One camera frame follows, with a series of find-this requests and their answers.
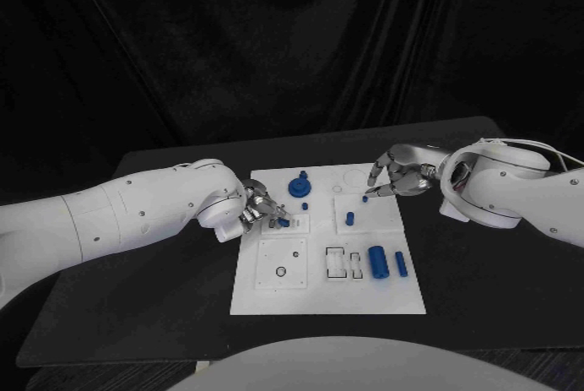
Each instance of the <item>robotic hand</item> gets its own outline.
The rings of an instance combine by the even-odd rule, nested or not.
[[[37,280],[167,239],[190,219],[219,242],[264,217],[288,219],[255,180],[219,160],[143,171],[78,193],[0,207],[0,308]]]
[[[506,142],[555,153],[564,172],[551,172],[542,154]],[[454,153],[434,146],[395,144],[378,158],[367,180],[373,186],[386,167],[391,183],[365,195],[418,195],[435,181],[445,216],[503,229],[525,218],[546,236],[584,247],[584,168],[568,171],[564,158],[584,165],[551,146],[522,139],[481,139]]]

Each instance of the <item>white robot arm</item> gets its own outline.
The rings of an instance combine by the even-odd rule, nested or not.
[[[549,172],[546,158],[506,142],[553,152],[564,172]],[[520,139],[481,139],[454,154],[432,146],[396,144],[369,174],[372,186],[386,166],[391,183],[365,195],[418,195],[440,181],[445,216],[502,229],[525,218],[546,236],[584,247],[584,168],[568,171],[564,157],[584,165],[548,145]]]
[[[219,160],[143,171],[78,193],[0,207],[0,308],[39,279],[176,235],[190,219],[219,242],[269,215],[288,218],[254,180]]]

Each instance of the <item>white board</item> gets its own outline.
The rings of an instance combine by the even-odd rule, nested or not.
[[[298,226],[292,228],[291,224],[290,228],[275,230],[262,221],[242,237],[232,315],[425,313],[396,199],[370,198],[367,203],[359,199],[367,189],[370,167],[372,164],[363,164],[252,171],[251,178],[267,186],[271,198],[285,205]],[[287,186],[303,170],[311,192],[304,198],[294,198]],[[383,173],[378,184],[385,183]],[[344,223],[349,209],[354,212],[353,226]],[[290,256],[300,240],[305,246],[305,269],[301,258]],[[265,242],[271,253],[262,251]],[[373,246],[383,247],[389,267],[389,277],[380,280],[373,279],[370,272],[367,249]],[[344,255],[337,267],[344,267],[346,279],[329,277],[327,247],[343,249],[337,253]],[[399,276],[393,256],[398,251],[408,277]],[[282,277],[277,276],[280,267],[285,269]],[[353,277],[353,269],[362,271],[362,277]]]

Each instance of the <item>cable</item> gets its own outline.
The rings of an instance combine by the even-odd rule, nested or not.
[[[535,146],[538,148],[542,148],[548,150],[549,152],[553,152],[556,154],[556,158],[559,159],[559,162],[564,167],[564,171],[568,171],[568,168],[565,167],[565,162],[564,162],[564,157],[565,159],[569,159],[572,162],[578,163],[581,166],[584,166],[584,161],[575,159],[565,153],[559,152],[555,148],[552,148],[548,144],[542,142],[536,142],[533,140],[526,140],[526,139],[506,139],[506,138],[481,138],[477,143],[486,143],[486,142],[510,142],[510,143],[517,143],[517,144],[526,144],[530,146]]]

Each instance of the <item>table surface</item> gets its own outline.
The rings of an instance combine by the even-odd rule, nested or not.
[[[251,170],[372,162],[396,143],[458,149],[502,136],[473,117],[265,141],[130,153],[114,177],[202,158]],[[447,350],[584,345],[584,249],[522,221],[496,230],[442,216],[440,190],[399,197],[427,315],[230,316],[239,240],[190,222],[180,235],[60,273],[20,366],[215,360],[300,337],[367,336]]]

